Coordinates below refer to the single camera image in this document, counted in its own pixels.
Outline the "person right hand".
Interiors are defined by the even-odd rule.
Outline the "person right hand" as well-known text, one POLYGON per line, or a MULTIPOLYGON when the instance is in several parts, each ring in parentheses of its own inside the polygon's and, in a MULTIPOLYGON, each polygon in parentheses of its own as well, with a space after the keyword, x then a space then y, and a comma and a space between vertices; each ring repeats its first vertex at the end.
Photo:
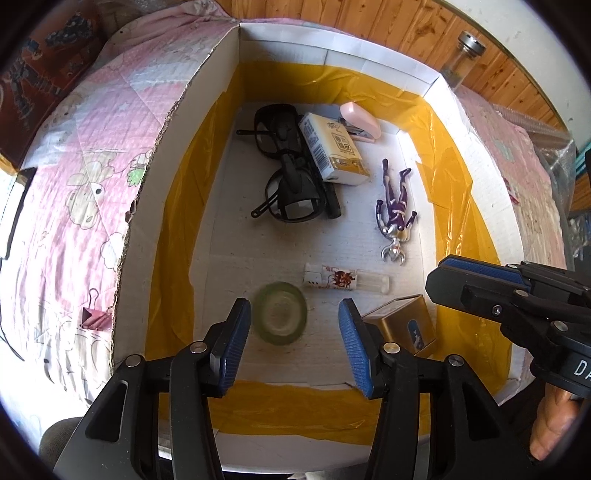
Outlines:
POLYGON ((556 447, 580 410, 571 393, 551 384, 545 386, 530 437, 530 453, 543 461, 556 447))

